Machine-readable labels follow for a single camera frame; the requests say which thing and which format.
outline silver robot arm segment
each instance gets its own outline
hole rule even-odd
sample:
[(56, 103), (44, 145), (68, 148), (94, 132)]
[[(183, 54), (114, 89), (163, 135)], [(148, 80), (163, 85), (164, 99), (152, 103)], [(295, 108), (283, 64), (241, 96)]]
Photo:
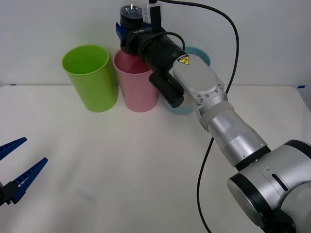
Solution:
[(228, 102), (223, 82), (195, 55), (178, 58), (174, 78), (197, 107), (203, 128), (239, 173), (228, 188), (247, 216), (265, 233), (309, 233), (311, 145), (292, 140), (271, 151)]
[(259, 159), (260, 151), (262, 155), (270, 152), (267, 143), (234, 111), (223, 82), (211, 68), (195, 55), (189, 55), (188, 61), (189, 65), (175, 61), (174, 78), (192, 97), (199, 122), (231, 165), (242, 170)]

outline black cable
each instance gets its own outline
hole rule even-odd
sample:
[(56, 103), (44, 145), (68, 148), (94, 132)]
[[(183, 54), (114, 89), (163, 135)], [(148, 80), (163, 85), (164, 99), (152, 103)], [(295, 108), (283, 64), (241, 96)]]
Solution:
[(177, 33), (172, 33), (172, 32), (160, 32), (160, 33), (153, 34), (148, 39), (146, 39), (144, 42), (142, 42), (141, 45), (139, 46), (138, 53), (140, 55), (143, 55), (144, 51), (141, 51), (141, 48), (143, 48), (144, 45), (146, 45), (147, 43), (153, 41), (155, 38), (158, 38), (158, 37), (164, 36), (164, 35), (173, 35), (173, 36), (176, 36), (178, 39), (180, 39), (181, 43), (183, 44), (183, 51), (185, 51), (186, 43), (185, 43), (184, 39), (180, 35), (178, 35)]
[[(236, 70), (237, 70), (238, 59), (239, 59), (239, 51), (240, 51), (240, 40), (239, 40), (238, 30), (237, 30), (236, 26), (234, 25), (233, 21), (230, 19), (230, 17), (227, 16), (225, 13), (221, 12), (220, 10), (217, 10), (217, 9), (215, 9), (213, 7), (206, 6), (206, 5), (199, 4), (199, 3), (192, 3), (192, 2), (185, 2), (185, 1), (173, 1), (173, 0), (158, 0), (158, 1), (166, 2), (166, 3), (171, 3), (171, 4), (179, 4), (179, 5), (186, 5), (186, 6), (201, 7), (201, 8), (204, 8), (204, 9), (216, 12), (216, 13), (222, 15), (224, 18), (226, 18), (229, 21), (229, 23), (231, 24), (231, 26), (233, 27), (233, 30), (234, 30), (234, 34), (235, 34), (235, 38), (236, 38), (236, 42), (237, 42), (237, 47), (236, 47), (236, 55), (235, 55), (235, 62), (234, 62), (234, 66), (233, 66), (233, 72), (232, 72), (231, 79), (229, 81), (228, 87), (227, 87), (227, 89), (225, 91), (228, 94), (228, 92), (229, 92), (229, 90), (231, 88), (231, 85), (232, 85), (232, 82), (233, 82)], [(208, 155), (210, 153), (210, 150), (212, 148), (213, 142), (214, 142), (214, 138), (211, 139), (211, 141), (209, 143), (209, 146), (208, 146), (208, 149), (206, 151), (206, 154), (205, 154), (205, 157), (204, 157), (201, 169), (200, 169), (199, 178), (198, 178), (198, 184), (197, 184), (197, 188), (196, 188), (196, 199), (197, 199), (197, 205), (198, 205), (198, 209), (199, 209), (199, 214), (200, 214), (201, 220), (202, 220), (202, 222), (203, 222), (203, 224), (204, 224), (204, 226), (205, 226), (205, 228), (206, 228), (208, 233), (212, 233), (212, 232), (208, 228), (208, 226), (207, 226), (207, 224), (205, 222), (202, 210), (201, 210), (201, 204), (200, 204), (200, 184), (201, 184), (201, 178), (202, 178), (203, 170), (204, 170), (204, 167), (205, 167), (205, 163), (206, 163), (206, 160), (207, 160)]]

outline warning label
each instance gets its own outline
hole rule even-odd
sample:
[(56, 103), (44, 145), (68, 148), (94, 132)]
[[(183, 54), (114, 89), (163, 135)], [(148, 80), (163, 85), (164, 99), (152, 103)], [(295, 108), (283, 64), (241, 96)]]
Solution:
[(186, 64), (186, 65), (189, 65), (189, 56), (184, 56), (182, 58), (179, 58), (178, 61), (182, 64)]

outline table surface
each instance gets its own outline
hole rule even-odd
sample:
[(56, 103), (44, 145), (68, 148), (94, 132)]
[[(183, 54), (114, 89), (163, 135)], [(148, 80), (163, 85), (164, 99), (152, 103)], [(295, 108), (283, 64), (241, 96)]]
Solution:
[[(311, 142), (311, 114), (285, 86), (233, 86), (229, 101), (275, 149)], [(28, 141), (0, 163), (7, 183), (43, 157), (49, 162), (17, 205), (0, 208), (2, 233), (205, 233), (196, 183), (210, 135), (195, 114), (163, 103), (128, 110), (119, 93), (104, 113), (84, 108), (72, 86), (0, 88), (0, 145)], [(234, 201), (226, 181), (236, 170), (215, 144), (201, 185), (213, 233), (262, 233)]]

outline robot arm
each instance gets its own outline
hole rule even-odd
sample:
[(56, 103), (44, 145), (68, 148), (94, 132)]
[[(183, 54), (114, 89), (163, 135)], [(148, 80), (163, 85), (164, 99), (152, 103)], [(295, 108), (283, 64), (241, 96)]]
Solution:
[(199, 57), (186, 55), (188, 64), (184, 57), (174, 62), (173, 77), (191, 96), (203, 128), (238, 170), (227, 183), (235, 200), (266, 233), (308, 232), (311, 206), (304, 202), (311, 200), (311, 146), (292, 140), (271, 151), (234, 111), (217, 75)]
[(238, 170), (227, 185), (240, 207), (265, 233), (310, 232), (311, 145), (292, 140), (271, 151), (234, 111), (217, 75), (165, 36), (161, 5), (136, 3), (121, 8), (121, 49), (154, 71), (149, 81), (172, 107), (190, 98), (199, 122)]

